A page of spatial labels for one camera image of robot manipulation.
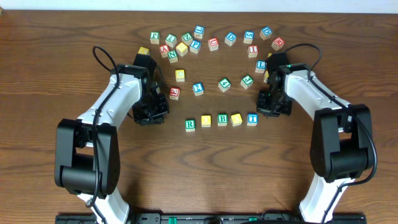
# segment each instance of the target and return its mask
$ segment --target green block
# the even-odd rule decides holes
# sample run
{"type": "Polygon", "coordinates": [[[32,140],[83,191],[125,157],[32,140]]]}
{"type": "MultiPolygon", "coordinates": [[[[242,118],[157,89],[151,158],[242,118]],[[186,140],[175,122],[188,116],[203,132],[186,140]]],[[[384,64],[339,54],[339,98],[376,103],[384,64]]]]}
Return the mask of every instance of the green block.
{"type": "Polygon", "coordinates": [[[174,36],[173,34],[169,34],[166,38],[167,41],[173,42],[177,37],[174,36]]]}
{"type": "Polygon", "coordinates": [[[175,50],[172,50],[170,52],[167,52],[167,56],[169,58],[175,58],[177,56],[177,52],[175,50]]]}
{"type": "Polygon", "coordinates": [[[246,75],[242,80],[246,85],[250,85],[253,82],[253,78],[250,75],[246,75]]]}
{"type": "Polygon", "coordinates": [[[170,217],[169,218],[169,224],[177,224],[177,218],[170,217]]]}
{"type": "Polygon", "coordinates": [[[219,114],[217,120],[221,124],[228,123],[228,115],[227,114],[219,114]]]}
{"type": "Polygon", "coordinates": [[[186,34],[183,34],[183,35],[182,35],[182,38],[183,38],[185,41],[188,41],[188,40],[192,39],[193,37],[192,37],[192,35],[191,35],[189,32],[187,32],[186,34]]]}
{"type": "Polygon", "coordinates": [[[195,129],[195,120],[186,120],[185,129],[195,129]]]}
{"type": "Polygon", "coordinates": [[[231,82],[230,82],[227,78],[223,78],[223,79],[220,81],[220,85],[221,85],[223,88],[226,88],[226,87],[228,87],[228,86],[231,85],[231,82]]]}
{"type": "Polygon", "coordinates": [[[150,33],[150,38],[151,39],[159,39],[160,38],[159,32],[151,32],[150,33]]]}

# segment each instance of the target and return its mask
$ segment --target brown wood surface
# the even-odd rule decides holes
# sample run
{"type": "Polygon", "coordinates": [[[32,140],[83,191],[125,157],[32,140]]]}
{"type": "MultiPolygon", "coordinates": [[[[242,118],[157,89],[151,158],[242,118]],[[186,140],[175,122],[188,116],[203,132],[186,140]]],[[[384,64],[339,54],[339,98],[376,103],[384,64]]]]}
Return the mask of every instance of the brown wood surface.
{"type": "MultiPolygon", "coordinates": [[[[309,147],[312,120],[296,103],[292,115],[260,117],[245,125],[256,109],[263,76],[255,74],[271,40],[261,27],[274,30],[285,47],[309,42],[323,49],[315,72],[334,93],[371,109],[379,154],[375,178],[351,187],[337,212],[364,212],[368,223],[398,222],[398,16],[370,14],[182,13],[4,11],[0,17],[0,223],[53,223],[59,213],[89,212],[76,196],[54,183],[55,129],[62,118],[75,119],[99,97],[108,73],[91,54],[104,47],[118,63],[131,63],[140,46],[148,47],[164,71],[166,85],[182,89],[170,100],[170,114],[160,126],[139,126],[126,118],[119,129],[119,189],[135,207],[163,212],[262,212],[293,209],[313,177],[309,147]],[[198,55],[189,52],[169,64],[150,44],[171,33],[181,41],[195,25],[206,27],[198,55]],[[257,58],[248,58],[245,30],[255,32],[257,58]],[[229,47],[224,37],[238,35],[229,47]],[[206,41],[217,37],[210,52],[206,41]],[[185,69],[177,83],[174,70],[185,69]],[[240,79],[250,74],[250,89],[240,79]],[[228,77],[232,87],[218,89],[228,77]],[[202,82],[203,96],[192,84],[202,82]],[[219,128],[216,116],[239,112],[244,125],[219,128]],[[200,116],[212,115],[211,128],[200,116]],[[184,121],[195,118],[197,130],[186,133],[184,121]]],[[[316,51],[289,53],[292,62],[313,63],[316,51]]]]}

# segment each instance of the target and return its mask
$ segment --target wooden tabletop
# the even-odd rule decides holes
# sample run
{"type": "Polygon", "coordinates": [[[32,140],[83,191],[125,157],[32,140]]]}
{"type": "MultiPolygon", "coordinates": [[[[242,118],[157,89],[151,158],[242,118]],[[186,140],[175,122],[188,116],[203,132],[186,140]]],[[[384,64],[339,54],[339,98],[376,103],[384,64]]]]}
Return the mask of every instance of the wooden tabletop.
{"type": "MultiPolygon", "coordinates": [[[[293,103],[292,114],[259,117],[258,91],[267,88],[254,73],[265,59],[271,40],[260,28],[273,29],[273,39],[286,44],[308,42],[323,49],[315,68],[318,78],[338,96],[364,103],[372,114],[373,138],[379,154],[375,178],[350,187],[337,212],[363,212],[368,223],[398,220],[398,16],[370,14],[183,13],[3,11],[0,17],[0,219],[1,223],[53,223],[59,213],[90,212],[83,201],[54,182],[55,130],[62,118],[76,119],[99,97],[109,74],[94,59],[91,48],[104,47],[117,63],[132,63],[140,46],[150,49],[162,67],[165,86],[178,86],[178,101],[169,100],[170,114],[159,126],[139,126],[126,118],[119,131],[119,190],[134,207],[165,213],[263,212],[291,210],[306,195],[314,171],[309,149],[312,120],[293,103]],[[159,45],[149,41],[160,31],[181,41],[196,25],[206,27],[198,55],[189,52],[170,64],[159,45]],[[257,58],[248,58],[245,30],[255,32],[257,58]],[[232,31],[236,43],[224,37],[232,31]],[[210,52],[206,41],[217,37],[210,52]],[[183,83],[175,69],[185,69],[183,83]],[[250,74],[245,90],[240,79],[250,74]],[[223,77],[232,87],[218,88],[223,77]],[[194,96],[202,82],[205,94],[194,96]],[[244,124],[217,127],[218,113],[241,113],[244,124]],[[212,116],[210,128],[200,116],[212,116]],[[184,121],[198,127],[186,133],[184,121]]],[[[289,52],[292,63],[312,64],[317,53],[301,48],[289,52]]],[[[163,92],[168,95],[169,89],[163,92]]],[[[82,152],[91,153],[91,149],[82,152]]]]}

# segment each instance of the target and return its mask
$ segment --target white background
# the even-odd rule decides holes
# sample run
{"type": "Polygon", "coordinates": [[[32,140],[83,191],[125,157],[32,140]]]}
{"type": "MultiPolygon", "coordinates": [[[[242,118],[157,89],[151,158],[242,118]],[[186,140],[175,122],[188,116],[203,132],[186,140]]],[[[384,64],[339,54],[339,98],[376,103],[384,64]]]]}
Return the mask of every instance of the white background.
{"type": "Polygon", "coordinates": [[[0,0],[3,9],[398,13],[398,0],[0,0]]]}

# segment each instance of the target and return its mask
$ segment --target yellow letter cube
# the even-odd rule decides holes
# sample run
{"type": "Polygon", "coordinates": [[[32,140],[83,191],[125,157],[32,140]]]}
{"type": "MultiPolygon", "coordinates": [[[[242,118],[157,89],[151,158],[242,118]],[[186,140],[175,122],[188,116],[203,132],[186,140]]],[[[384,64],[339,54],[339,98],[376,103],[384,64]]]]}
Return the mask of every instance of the yellow letter cube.
{"type": "Polygon", "coordinates": [[[184,82],[185,81],[184,69],[175,71],[175,79],[176,79],[177,82],[184,82]]]}
{"type": "Polygon", "coordinates": [[[177,53],[183,57],[184,55],[186,55],[188,53],[188,47],[183,43],[179,43],[175,49],[177,50],[177,53]]]}
{"type": "Polygon", "coordinates": [[[231,116],[231,123],[232,126],[238,126],[242,124],[242,117],[241,114],[234,114],[231,116]]]}
{"type": "Polygon", "coordinates": [[[146,49],[145,47],[140,47],[138,50],[139,54],[144,54],[144,55],[150,55],[149,49],[146,49]]]}
{"type": "Polygon", "coordinates": [[[202,127],[210,127],[211,126],[211,116],[210,115],[203,115],[201,117],[201,126],[202,127]]]}

